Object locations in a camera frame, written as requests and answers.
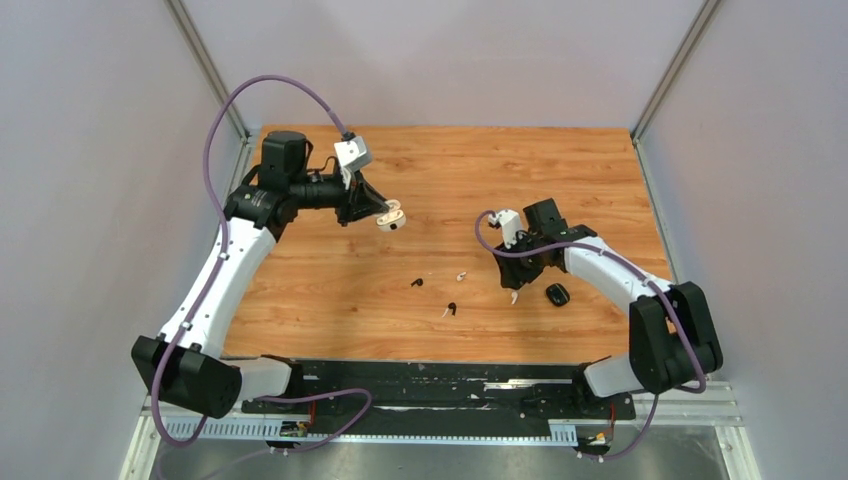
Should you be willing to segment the white earbud charging case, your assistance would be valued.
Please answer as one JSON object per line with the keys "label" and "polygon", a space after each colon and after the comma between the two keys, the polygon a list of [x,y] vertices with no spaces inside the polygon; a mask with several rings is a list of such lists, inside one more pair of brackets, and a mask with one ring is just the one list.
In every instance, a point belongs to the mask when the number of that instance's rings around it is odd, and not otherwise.
{"label": "white earbud charging case", "polygon": [[401,209],[401,202],[395,199],[386,201],[389,210],[376,216],[375,223],[383,232],[392,232],[406,224],[406,215]]}

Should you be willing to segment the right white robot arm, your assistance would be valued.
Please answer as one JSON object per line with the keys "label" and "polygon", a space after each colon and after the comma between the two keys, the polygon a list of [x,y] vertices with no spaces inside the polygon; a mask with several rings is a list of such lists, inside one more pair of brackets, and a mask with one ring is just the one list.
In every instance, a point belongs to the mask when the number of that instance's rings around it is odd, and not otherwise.
{"label": "right white robot arm", "polygon": [[487,245],[503,288],[517,291],[545,269],[557,268],[588,283],[627,316],[628,350],[579,367],[571,403],[596,417],[611,396],[669,390],[701,393],[723,365],[706,295],[693,282],[657,277],[612,249],[586,225],[570,225],[554,200],[517,212],[485,211],[479,219],[500,232]]}

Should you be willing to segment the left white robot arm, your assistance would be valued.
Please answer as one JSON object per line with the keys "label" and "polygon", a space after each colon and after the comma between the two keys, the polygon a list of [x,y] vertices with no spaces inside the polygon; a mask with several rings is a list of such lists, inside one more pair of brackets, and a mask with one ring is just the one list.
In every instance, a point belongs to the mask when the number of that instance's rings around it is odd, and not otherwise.
{"label": "left white robot arm", "polygon": [[311,169],[313,145],[304,134],[273,131],[263,139],[259,163],[226,199],[224,228],[189,293],[156,336],[132,346],[149,393],[214,419],[265,396],[283,413],[304,405],[307,389],[292,377],[291,362],[272,355],[226,361],[222,353],[254,275],[300,211],[331,209],[342,226],[368,218],[384,231],[404,224],[399,202],[364,177],[373,160],[364,138],[346,133],[334,150],[324,168]]}

